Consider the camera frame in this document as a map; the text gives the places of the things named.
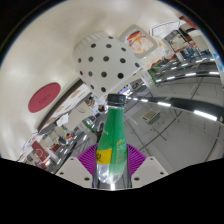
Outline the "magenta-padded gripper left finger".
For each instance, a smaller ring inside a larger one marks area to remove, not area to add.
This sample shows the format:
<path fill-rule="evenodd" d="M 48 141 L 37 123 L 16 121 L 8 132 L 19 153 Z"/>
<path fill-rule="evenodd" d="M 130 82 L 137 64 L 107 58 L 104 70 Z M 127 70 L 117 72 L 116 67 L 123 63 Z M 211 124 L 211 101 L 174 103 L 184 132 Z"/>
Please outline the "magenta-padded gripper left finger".
<path fill-rule="evenodd" d="M 96 188 L 96 147 L 87 148 L 77 157 L 70 156 L 56 175 L 84 188 Z"/>

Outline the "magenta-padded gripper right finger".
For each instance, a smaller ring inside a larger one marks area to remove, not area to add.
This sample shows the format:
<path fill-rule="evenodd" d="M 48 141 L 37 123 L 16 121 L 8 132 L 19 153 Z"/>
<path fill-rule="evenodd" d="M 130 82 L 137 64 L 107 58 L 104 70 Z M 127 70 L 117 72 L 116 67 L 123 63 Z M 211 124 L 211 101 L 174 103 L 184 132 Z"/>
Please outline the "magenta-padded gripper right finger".
<path fill-rule="evenodd" d="M 137 148 L 127 145 L 128 172 L 133 188 L 140 188 L 168 175 L 154 156 L 146 157 Z"/>

